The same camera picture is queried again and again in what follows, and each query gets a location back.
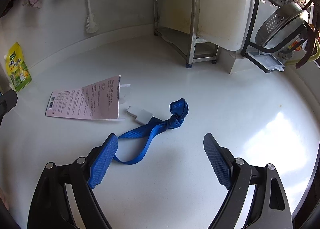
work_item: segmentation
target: yellow pouch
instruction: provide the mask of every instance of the yellow pouch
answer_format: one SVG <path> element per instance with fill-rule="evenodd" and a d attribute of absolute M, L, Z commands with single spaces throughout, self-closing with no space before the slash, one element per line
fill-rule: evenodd
<path fill-rule="evenodd" d="M 24 62 L 21 46 L 16 42 L 9 50 L 5 68 L 16 91 L 20 91 L 32 78 Z"/>

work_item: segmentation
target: ribbon loop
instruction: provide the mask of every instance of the ribbon loop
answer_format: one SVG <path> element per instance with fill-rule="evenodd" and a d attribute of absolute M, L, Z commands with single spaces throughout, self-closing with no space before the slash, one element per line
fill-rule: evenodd
<path fill-rule="evenodd" d="M 130 161 L 122 162 L 116 157 L 116 155 L 113 157 L 113 159 L 115 161 L 118 161 L 120 163 L 127 164 L 127 165 L 136 164 L 139 161 L 141 161 L 145 156 L 145 154 L 147 153 L 149 145 L 155 136 L 157 136 L 162 132 L 165 132 L 166 129 L 175 129 L 175 128 L 179 128 L 182 125 L 184 118 L 187 116 L 189 112 L 188 104 L 185 101 L 185 99 L 181 98 L 180 100 L 171 103 L 170 112 L 172 116 L 166 121 L 162 121 L 153 117 L 148 124 L 138 127 L 136 129 L 130 130 L 122 134 L 121 136 L 119 136 L 118 139 L 123 139 L 123 138 L 135 139 L 135 138 L 144 138 L 148 136 L 148 140 L 143 150 L 134 159 Z"/>

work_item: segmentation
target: textured rubber pad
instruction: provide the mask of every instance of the textured rubber pad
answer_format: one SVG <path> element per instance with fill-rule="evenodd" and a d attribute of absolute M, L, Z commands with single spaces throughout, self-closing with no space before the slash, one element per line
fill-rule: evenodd
<path fill-rule="evenodd" d="M 108 142 L 99 153 L 98 157 L 90 167 L 90 178 L 88 185 L 94 189 L 102 182 L 104 175 L 118 149 L 118 137 L 116 135 L 108 137 Z"/>
<path fill-rule="evenodd" d="M 231 183 L 231 170 L 226 163 L 224 157 L 221 155 L 218 143 L 215 141 L 214 137 L 209 134 L 204 137 L 203 141 L 204 151 L 206 152 L 208 159 L 213 167 L 214 172 L 221 185 L 224 185 L 226 189 L 230 189 Z"/>

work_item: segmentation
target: pink card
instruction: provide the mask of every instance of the pink card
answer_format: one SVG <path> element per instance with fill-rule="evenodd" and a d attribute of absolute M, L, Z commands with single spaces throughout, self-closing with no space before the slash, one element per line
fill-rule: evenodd
<path fill-rule="evenodd" d="M 119 118 L 120 75 L 73 90 L 54 91 L 46 116 L 106 120 Z"/>

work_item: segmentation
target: white plastic connector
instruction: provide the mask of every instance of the white plastic connector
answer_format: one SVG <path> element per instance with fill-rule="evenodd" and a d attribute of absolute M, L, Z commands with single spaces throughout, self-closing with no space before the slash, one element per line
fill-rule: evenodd
<path fill-rule="evenodd" d="M 148 124 L 148 122 L 153 117 L 153 113 L 148 112 L 144 109 L 134 107 L 134 106 L 130 106 L 127 109 L 127 113 L 133 117 L 136 117 L 136 122 L 138 122 L 142 125 Z"/>

